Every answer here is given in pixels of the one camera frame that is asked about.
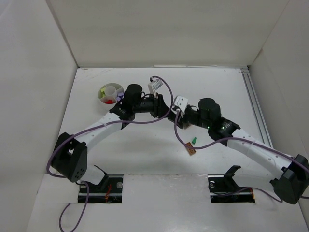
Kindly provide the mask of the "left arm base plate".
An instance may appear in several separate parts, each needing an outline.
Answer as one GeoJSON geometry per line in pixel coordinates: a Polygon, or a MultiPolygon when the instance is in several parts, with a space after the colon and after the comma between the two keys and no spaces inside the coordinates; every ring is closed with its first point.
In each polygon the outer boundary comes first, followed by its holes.
{"type": "Polygon", "coordinates": [[[89,197],[87,203],[122,203],[123,180],[123,175],[110,175],[107,183],[102,186],[88,183],[89,197]]]}

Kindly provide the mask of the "lime green small lego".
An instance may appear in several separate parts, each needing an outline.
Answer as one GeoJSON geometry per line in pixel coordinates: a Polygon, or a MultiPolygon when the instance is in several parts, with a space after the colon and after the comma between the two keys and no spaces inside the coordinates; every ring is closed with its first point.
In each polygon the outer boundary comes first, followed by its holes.
{"type": "Polygon", "coordinates": [[[103,87],[100,92],[101,92],[101,97],[104,98],[106,96],[105,94],[105,90],[106,90],[106,87],[103,87]]]}

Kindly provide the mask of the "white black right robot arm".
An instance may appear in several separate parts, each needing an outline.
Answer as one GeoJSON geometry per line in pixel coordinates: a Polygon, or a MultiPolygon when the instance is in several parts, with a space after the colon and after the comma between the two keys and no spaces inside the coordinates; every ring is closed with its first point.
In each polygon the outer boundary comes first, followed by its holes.
{"type": "Polygon", "coordinates": [[[233,149],[263,166],[272,175],[270,185],[284,202],[296,204],[309,186],[309,161],[302,155],[292,157],[279,152],[248,134],[238,124],[222,117],[219,104],[211,98],[198,102],[197,110],[188,99],[178,95],[173,102],[174,127],[194,125],[207,129],[214,144],[233,149]]]}

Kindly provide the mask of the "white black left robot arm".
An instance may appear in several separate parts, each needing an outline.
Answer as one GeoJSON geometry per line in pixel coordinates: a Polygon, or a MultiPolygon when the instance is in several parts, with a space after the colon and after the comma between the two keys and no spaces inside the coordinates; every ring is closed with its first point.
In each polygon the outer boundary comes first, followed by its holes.
{"type": "Polygon", "coordinates": [[[150,113],[158,121],[169,115],[170,108],[165,104],[161,94],[151,93],[148,97],[143,97],[142,87],[131,84],[124,92],[123,98],[92,126],[77,134],[62,133],[58,137],[47,167],[58,171],[57,177],[66,178],[71,182],[104,184],[108,175],[100,168],[88,165],[88,152],[111,134],[131,123],[135,124],[137,113],[150,113]]]}

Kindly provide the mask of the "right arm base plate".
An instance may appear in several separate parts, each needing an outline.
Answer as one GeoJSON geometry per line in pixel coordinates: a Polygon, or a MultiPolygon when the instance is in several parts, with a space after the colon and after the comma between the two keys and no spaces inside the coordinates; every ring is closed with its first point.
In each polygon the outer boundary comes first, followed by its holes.
{"type": "Polygon", "coordinates": [[[253,190],[240,187],[232,177],[223,174],[208,176],[211,203],[255,203],[253,190]]]}

